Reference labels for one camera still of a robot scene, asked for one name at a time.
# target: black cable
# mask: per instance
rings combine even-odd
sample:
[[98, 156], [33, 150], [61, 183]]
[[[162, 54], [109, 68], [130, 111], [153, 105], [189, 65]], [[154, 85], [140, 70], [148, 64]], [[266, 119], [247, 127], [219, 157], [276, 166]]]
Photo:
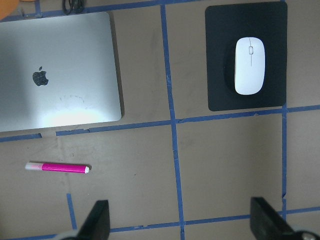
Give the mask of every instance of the black cable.
[[66, 9], [66, 0], [62, 0], [62, 10], [65, 15], [69, 15], [72, 11], [76, 14], [81, 13], [84, 10], [84, 0], [68, 0], [69, 9]]

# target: mouse pad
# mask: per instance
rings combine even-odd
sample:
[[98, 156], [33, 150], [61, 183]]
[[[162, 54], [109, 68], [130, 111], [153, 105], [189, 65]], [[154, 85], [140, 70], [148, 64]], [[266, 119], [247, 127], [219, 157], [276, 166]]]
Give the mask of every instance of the mouse pad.
[[[209, 6], [205, 10], [208, 106], [211, 111], [282, 106], [286, 102], [287, 4], [262, 2]], [[235, 90], [235, 52], [240, 38], [262, 40], [265, 72], [261, 90]]]

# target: white mouse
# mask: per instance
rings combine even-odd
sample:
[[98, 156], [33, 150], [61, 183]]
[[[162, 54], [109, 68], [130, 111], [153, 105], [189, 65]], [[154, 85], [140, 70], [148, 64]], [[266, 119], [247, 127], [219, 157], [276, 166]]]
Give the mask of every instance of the white mouse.
[[256, 37], [240, 38], [235, 47], [234, 87], [241, 95], [259, 92], [265, 78], [265, 47]]

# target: silver laptop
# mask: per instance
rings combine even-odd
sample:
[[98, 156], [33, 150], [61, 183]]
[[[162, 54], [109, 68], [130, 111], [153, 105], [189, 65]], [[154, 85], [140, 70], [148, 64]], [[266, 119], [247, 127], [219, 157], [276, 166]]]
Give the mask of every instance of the silver laptop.
[[108, 13], [0, 22], [0, 132], [121, 117]]

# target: marker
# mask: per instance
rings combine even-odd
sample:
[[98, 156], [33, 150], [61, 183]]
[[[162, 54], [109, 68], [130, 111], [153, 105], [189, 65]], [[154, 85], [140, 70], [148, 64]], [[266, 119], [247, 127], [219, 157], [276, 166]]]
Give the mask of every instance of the marker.
[[28, 162], [25, 165], [25, 169], [36, 170], [36, 171], [76, 173], [76, 174], [87, 174], [89, 172], [89, 167], [86, 165], [72, 165], [72, 164], [58, 164], [58, 163]]

